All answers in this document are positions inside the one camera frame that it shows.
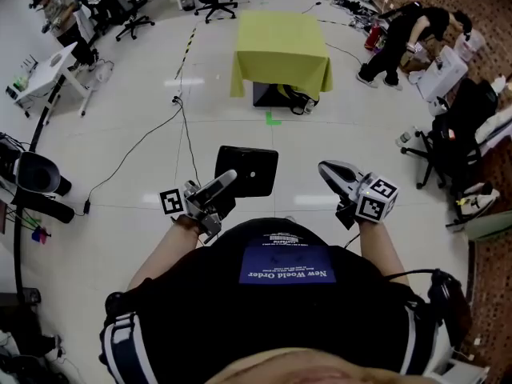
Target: black cable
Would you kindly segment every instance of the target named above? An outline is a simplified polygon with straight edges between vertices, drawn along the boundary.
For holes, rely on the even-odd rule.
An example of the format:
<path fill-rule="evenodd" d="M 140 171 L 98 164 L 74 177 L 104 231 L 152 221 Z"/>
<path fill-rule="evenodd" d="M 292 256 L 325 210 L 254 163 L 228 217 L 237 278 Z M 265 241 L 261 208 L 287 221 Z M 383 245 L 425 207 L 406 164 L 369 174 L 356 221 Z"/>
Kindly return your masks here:
<path fill-rule="evenodd" d="M 351 244 L 355 239 L 357 239 L 359 237 L 360 234 L 356 234 L 351 240 L 349 240 L 343 247 L 343 249 L 346 249 L 347 247 L 349 247 L 349 244 Z"/>
<path fill-rule="evenodd" d="M 320 20 L 317 18 L 317 22 L 328 22 L 330 24 L 338 24 L 340 26 L 347 26 L 350 27 L 348 24 L 345 24 L 344 22 L 332 22 L 331 20 Z"/>
<path fill-rule="evenodd" d="M 303 11 L 301 14 L 305 14 L 307 13 L 308 11 L 312 10 L 313 7 L 315 6 L 320 6 L 322 4 L 322 2 L 316 2 L 315 4 L 313 4 L 309 9 L 307 9 L 306 11 Z"/>
<path fill-rule="evenodd" d="M 416 269 L 416 270 L 409 270 L 408 272 L 403 273 L 396 273 L 396 274 L 390 274 L 389 276 L 386 276 L 386 280 L 392 280 L 394 278 L 400 278 L 401 276 L 407 276 L 408 274 L 414 274 L 414 273 L 435 273 L 436 269 Z"/>
<path fill-rule="evenodd" d="M 90 190 L 89 192 L 89 196 L 87 197 L 87 200 L 86 200 L 86 204 L 83 208 L 83 215 L 85 214 L 88 214 L 89 213 L 89 208 L 90 208 L 90 196 L 92 195 L 92 193 L 94 192 L 95 189 L 99 188 L 101 185 L 103 185 L 105 182 L 108 182 L 109 180 L 112 179 L 112 177 L 114 175 L 116 175 L 116 173 L 118 172 L 118 170 L 121 168 L 122 164 L 124 163 L 124 161 L 126 160 L 126 158 L 128 158 L 128 155 L 131 154 L 131 152 L 138 146 L 138 144 L 140 144 L 142 141 L 144 141 L 144 138 L 146 138 L 149 134 L 155 132 L 158 128 L 161 128 L 162 126 L 164 126 L 165 124 L 167 124 L 169 121 L 172 121 L 174 119 L 174 117 L 176 117 L 176 115 L 179 114 L 179 112 L 182 110 L 182 106 L 180 106 L 180 109 L 178 111 L 176 111 L 176 113 L 170 117 L 169 119 L 167 119 L 166 121 L 164 121 L 162 124 L 160 124 L 159 126 L 156 126 L 155 128 L 153 128 L 152 130 L 146 132 L 144 134 L 144 136 L 138 140 L 138 142 L 133 145 L 131 147 L 131 149 L 126 153 L 126 155 L 124 156 L 124 158 L 122 159 L 121 163 L 119 164 L 119 166 L 116 168 L 116 170 L 112 173 L 111 176 L 109 176 L 107 179 L 105 179 L 104 181 L 100 182 L 99 184 L 97 184 L 93 189 Z"/>
<path fill-rule="evenodd" d="M 362 62 L 361 62 L 361 60 L 360 60 L 359 58 L 357 58 L 355 55 L 353 55 L 352 53 L 349 53 L 348 51 L 342 50 L 341 48 L 337 48 L 337 47 L 335 47 L 335 46 L 332 46 L 331 44 L 328 44 L 328 43 L 326 43 L 326 46 L 329 46 L 329 47 L 335 48 L 336 50 L 339 50 L 339 51 L 341 51 L 341 52 L 343 52 L 343 53 L 345 53 L 345 54 L 348 54 L 348 55 L 350 55 L 350 56 L 354 57 L 356 60 L 358 60 L 358 63 L 362 66 Z"/>
<path fill-rule="evenodd" d="M 12 215 L 13 215 L 13 216 L 12 216 L 12 218 L 16 218 L 16 217 L 18 216 L 18 214 L 16 214 L 16 211 L 15 211 L 14 209 L 12 209 L 12 210 L 8 210 L 8 211 L 7 211 L 7 214 L 12 214 Z M 34 219 L 33 219 L 33 218 L 30 218 L 30 219 L 32 219 L 32 221 L 34 221 L 34 222 L 31 222 L 31 221 L 29 221 L 28 219 L 25 219 L 23 216 L 21 216 L 21 217 L 19 217 L 19 218 L 20 218 L 21 220 L 23 220 L 23 221 L 27 222 L 29 225 L 32 225 L 32 226 L 38 226 L 37 222 L 36 222 L 36 221 L 34 221 Z"/>
<path fill-rule="evenodd" d="M 13 194 L 10 189 L 5 188 L 4 185 L 1 182 L 0 182 L 0 187 L 3 188 L 4 190 L 6 190 L 7 192 L 9 192 L 11 195 L 13 195 L 13 198 L 16 198 L 16 195 Z M 14 212 L 16 214 L 16 216 L 18 216 L 18 212 L 17 211 L 15 211 L 14 209 L 12 209 L 11 211 Z M 30 216 L 30 214 L 26 211 L 25 208 L 23 208 L 23 210 L 22 210 L 22 214 L 23 213 L 25 213 L 26 216 L 28 216 L 32 220 L 32 222 L 37 223 L 37 221 Z"/>
<path fill-rule="evenodd" d="M 28 94 L 27 97 L 29 98 L 44 98 L 45 96 L 47 96 L 50 92 L 53 91 L 53 89 L 57 86 L 57 84 L 55 84 L 54 86 L 52 86 L 50 88 L 50 91 L 44 93 L 43 95 L 34 95 L 34 94 Z"/>
<path fill-rule="evenodd" d="M 25 147 L 23 144 L 30 145 L 28 142 L 20 142 L 16 138 L 11 137 L 10 135 L 6 134 L 5 132 L 0 132 L 0 139 L 6 139 L 9 144 L 17 148 L 18 150 L 25 150 Z"/>
<path fill-rule="evenodd" d="M 192 156 L 192 166 L 194 167 L 195 171 L 195 178 L 198 181 L 199 187 L 201 187 L 201 182 L 199 181 L 199 175 L 198 175 L 198 168 L 195 165 L 195 159 L 194 159 L 194 152 L 192 152 L 192 142 L 190 141 L 190 135 L 189 135 L 189 127 L 186 123 L 186 117 L 185 117 L 185 107 L 183 106 L 183 101 L 180 97 L 174 97 L 174 100 L 180 105 L 182 108 L 183 113 L 183 122 L 185 123 L 185 131 L 186 131 L 186 138 L 189 141 L 189 149 L 190 149 L 190 155 Z"/>
<path fill-rule="evenodd" d="M 12 223 L 16 223 L 16 221 L 14 219 L 11 219 L 10 217 L 6 218 L 6 220 L 9 222 L 12 222 Z M 35 228 L 31 228 L 31 227 L 28 227 L 25 225 L 21 225 L 21 227 L 24 227 L 25 229 L 28 229 L 28 230 L 32 230 L 33 232 L 35 231 Z"/>
<path fill-rule="evenodd" d="M 107 64 L 109 62 L 110 64 L 112 64 L 112 67 L 115 67 L 115 62 L 112 62 L 111 60 L 104 60 L 103 58 L 98 58 L 98 60 L 96 62 L 100 62 L 100 61 L 103 61 L 105 64 Z"/>

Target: sneaker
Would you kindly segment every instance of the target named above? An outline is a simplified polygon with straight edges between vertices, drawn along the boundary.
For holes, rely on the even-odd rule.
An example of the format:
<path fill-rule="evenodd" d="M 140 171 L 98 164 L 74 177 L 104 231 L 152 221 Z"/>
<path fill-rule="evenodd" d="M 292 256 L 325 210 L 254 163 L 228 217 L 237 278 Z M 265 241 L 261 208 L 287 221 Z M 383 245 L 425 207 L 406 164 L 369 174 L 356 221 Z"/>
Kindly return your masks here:
<path fill-rule="evenodd" d="M 395 88 L 398 91 L 402 91 L 403 90 L 402 84 L 400 84 L 400 82 L 397 82 L 396 84 L 389 84 L 386 81 L 386 79 L 384 78 L 384 84 L 386 84 L 387 86 L 391 86 L 391 87 Z"/>
<path fill-rule="evenodd" d="M 363 84 L 367 84 L 368 86 L 370 86 L 370 87 L 372 87 L 372 88 L 378 88 L 378 84 L 377 84 L 377 82 L 376 82 L 375 80 L 367 81 L 367 80 L 365 80 L 364 78 L 361 78 L 361 77 L 359 76 L 359 73 L 357 73 L 357 74 L 355 75 L 355 77 L 356 77 L 360 82 L 362 82 Z"/>

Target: cable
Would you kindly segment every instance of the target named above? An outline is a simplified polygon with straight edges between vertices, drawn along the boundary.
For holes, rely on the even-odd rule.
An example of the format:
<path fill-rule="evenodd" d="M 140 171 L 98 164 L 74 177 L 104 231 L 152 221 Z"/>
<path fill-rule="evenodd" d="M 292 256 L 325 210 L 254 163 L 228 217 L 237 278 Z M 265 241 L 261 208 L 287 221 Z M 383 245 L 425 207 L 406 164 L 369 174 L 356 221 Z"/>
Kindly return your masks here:
<path fill-rule="evenodd" d="M 133 145 L 131 147 L 131 149 L 126 153 L 126 155 L 124 156 L 124 158 L 122 159 L 121 163 L 119 164 L 119 166 L 116 168 L 116 170 L 112 173 L 111 176 L 109 176 L 107 179 L 105 179 L 104 181 L 100 182 L 99 184 L 97 184 L 93 189 L 90 190 L 89 192 L 89 196 L 87 197 L 87 200 L 86 200 L 86 204 L 83 208 L 83 214 L 79 215 L 79 216 L 84 216 L 86 214 L 89 213 L 89 209 L 90 209 L 90 196 L 92 195 L 92 193 L 94 192 L 94 190 L 96 190 L 97 188 L 99 188 L 101 185 L 103 185 L 105 182 L 108 182 L 109 180 L 112 179 L 112 177 L 114 175 L 116 175 L 116 173 L 118 172 L 118 170 L 121 168 L 122 164 L 124 163 L 124 161 L 126 160 L 126 158 L 128 158 L 128 155 L 131 154 L 131 152 L 138 146 L 138 144 L 140 144 L 142 141 L 144 141 L 144 139 L 151 133 L 155 132 L 158 128 L 161 128 L 162 126 L 164 126 L 165 124 L 167 124 L 168 122 L 172 121 L 174 119 L 174 117 L 176 117 L 176 115 L 179 114 L 179 112 L 183 109 L 183 106 L 180 105 L 180 109 L 178 111 L 176 111 L 176 113 L 170 117 L 169 119 L 167 119 L 166 121 L 164 121 L 162 124 L 160 124 L 159 126 L 156 126 L 155 128 L 153 128 L 152 130 L 146 132 L 144 134 L 144 136 L 139 139 L 137 141 L 137 143 L 135 145 Z"/>
<path fill-rule="evenodd" d="M 329 22 L 330 24 L 338 24 L 340 26 L 350 27 L 348 24 L 345 24 L 344 22 L 332 22 L 331 20 L 320 20 L 318 18 L 317 18 L 317 22 Z"/>
<path fill-rule="evenodd" d="M 188 139 L 188 142 L 189 142 L 190 155 L 192 156 L 192 166 L 194 167 L 195 178 L 198 181 L 199 187 L 201 187 L 201 182 L 199 181 L 199 175 L 198 175 L 198 168 L 195 165 L 194 152 L 192 152 L 192 142 L 190 141 L 189 127 L 186 123 L 185 107 L 183 106 L 183 101 L 180 97 L 174 97 L 174 100 L 180 105 L 182 112 L 183 112 L 183 122 L 185 123 L 186 138 Z"/>
<path fill-rule="evenodd" d="M 6 220 L 9 222 L 12 222 L 12 223 L 16 223 L 16 221 L 11 219 L 10 217 L 6 218 Z M 21 225 L 21 227 L 24 227 L 25 229 L 28 229 L 28 230 L 32 230 L 33 232 L 36 231 L 36 229 L 33 229 L 33 228 L 25 226 L 25 225 Z"/>
<path fill-rule="evenodd" d="M 64 364 L 65 362 L 68 362 L 69 364 L 71 364 L 73 366 L 73 368 L 76 370 L 78 377 L 80 378 L 80 381 L 83 382 L 83 384 L 87 384 L 87 381 L 83 379 L 82 373 L 80 373 L 80 369 L 78 367 L 76 367 L 76 365 L 73 364 L 71 362 L 71 360 L 68 359 L 68 357 L 64 358 L 64 360 L 62 360 L 62 362 L 58 362 L 58 363 Z"/>
<path fill-rule="evenodd" d="M 27 212 L 27 210 L 26 210 L 26 209 L 23 209 L 23 212 L 25 213 L 25 215 L 26 215 L 26 216 L 28 216 L 28 217 L 32 220 L 32 222 L 34 222 L 34 223 L 37 223 L 37 222 L 38 222 L 38 221 L 36 221 L 34 218 L 32 218 L 32 216 L 30 216 L 30 214 Z"/>
<path fill-rule="evenodd" d="M 417 270 L 409 270 L 408 272 L 403 272 L 403 273 L 396 273 L 396 274 L 391 274 L 389 276 L 386 276 L 385 279 L 386 280 L 392 280 L 394 278 L 400 278 L 401 276 L 407 276 L 408 274 L 414 274 L 414 273 L 434 273 L 436 270 L 434 269 L 417 269 Z"/>
<path fill-rule="evenodd" d="M 25 219 L 24 217 L 22 216 L 18 216 L 18 214 L 16 213 L 16 211 L 14 209 L 12 210 L 7 210 L 7 214 L 12 214 L 13 215 L 13 218 L 20 218 L 21 220 L 23 220 L 24 222 L 28 223 L 29 225 L 31 226 L 38 226 L 38 225 L 35 225 L 36 221 L 34 221 L 34 223 L 32 223 L 31 221 L 29 221 L 28 219 Z"/>
<path fill-rule="evenodd" d="M 473 358 L 471 358 L 471 357 L 466 356 L 464 353 L 461 353 L 460 351 L 456 351 L 456 350 L 452 350 L 452 351 L 453 351 L 454 353 L 457 353 L 457 354 L 459 354 L 459 355 L 461 355 L 461 356 L 463 356 L 463 357 L 467 358 L 467 359 L 468 359 L 468 360 L 470 360 L 471 362 L 474 360 L 474 355 L 473 355 Z"/>
<path fill-rule="evenodd" d="M 15 148 L 18 148 L 19 150 L 25 150 L 25 147 L 23 144 L 30 145 L 28 142 L 20 142 L 16 138 L 11 137 L 10 135 L 6 134 L 5 132 L 0 132 L 0 139 L 6 139 L 9 141 L 9 143 L 14 146 Z"/>
<path fill-rule="evenodd" d="M 351 244 L 355 239 L 357 239 L 359 237 L 360 234 L 356 234 L 351 240 L 349 240 L 343 247 L 343 249 L 346 249 L 347 247 L 349 247 L 349 244 Z"/>
<path fill-rule="evenodd" d="M 349 55 L 349 56 L 351 56 L 351 57 L 354 57 L 356 60 L 358 60 L 358 63 L 362 66 L 362 62 L 361 62 L 361 60 L 360 60 L 359 58 L 357 58 L 355 55 L 353 55 L 352 53 L 349 53 L 348 51 L 342 50 L 341 48 L 337 48 L 337 47 L 335 47 L 335 46 L 332 46 L 331 44 L 328 44 L 328 43 L 326 43 L 326 46 L 329 46 L 329 47 L 335 48 L 336 50 L 339 50 L 339 51 L 341 51 L 341 52 L 343 52 L 343 53 L 348 54 L 348 55 Z"/>
<path fill-rule="evenodd" d="M 100 62 L 100 61 L 103 61 L 105 64 L 107 64 L 108 62 L 110 64 L 112 64 L 112 70 L 114 69 L 115 67 L 115 62 L 112 62 L 111 60 L 104 60 L 103 58 L 98 58 L 98 60 L 96 62 Z"/>
<path fill-rule="evenodd" d="M 322 4 L 322 2 L 316 2 L 315 4 L 313 4 L 309 9 L 307 9 L 306 11 L 303 11 L 301 14 L 305 14 L 307 13 L 308 11 L 312 10 L 313 7 L 315 6 L 320 6 Z"/>

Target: brown carpet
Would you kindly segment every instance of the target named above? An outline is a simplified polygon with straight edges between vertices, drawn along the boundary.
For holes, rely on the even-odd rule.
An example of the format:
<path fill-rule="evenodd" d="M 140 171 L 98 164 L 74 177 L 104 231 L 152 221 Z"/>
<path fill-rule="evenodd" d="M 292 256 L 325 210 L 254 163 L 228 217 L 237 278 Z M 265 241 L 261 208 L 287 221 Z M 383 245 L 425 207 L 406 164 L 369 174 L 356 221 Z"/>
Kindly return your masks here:
<path fill-rule="evenodd" d="M 490 214 L 512 210 L 512 141 L 501 141 L 483 160 L 480 180 L 491 181 L 501 193 Z M 469 274 L 473 326 L 461 352 L 474 354 L 472 364 L 489 366 L 486 383 L 498 384 L 512 370 L 512 230 L 483 242 L 471 251 Z M 474 345 L 481 339 L 479 346 Z"/>

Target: strap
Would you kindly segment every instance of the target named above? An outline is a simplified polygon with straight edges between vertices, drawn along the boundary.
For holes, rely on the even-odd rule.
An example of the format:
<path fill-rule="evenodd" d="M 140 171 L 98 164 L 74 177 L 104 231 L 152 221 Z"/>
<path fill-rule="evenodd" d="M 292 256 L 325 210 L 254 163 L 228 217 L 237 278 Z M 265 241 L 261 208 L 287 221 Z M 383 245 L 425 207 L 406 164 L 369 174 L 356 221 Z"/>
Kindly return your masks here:
<path fill-rule="evenodd" d="M 106 328 L 102 344 L 109 372 L 118 384 L 158 384 L 136 313 L 117 317 Z"/>

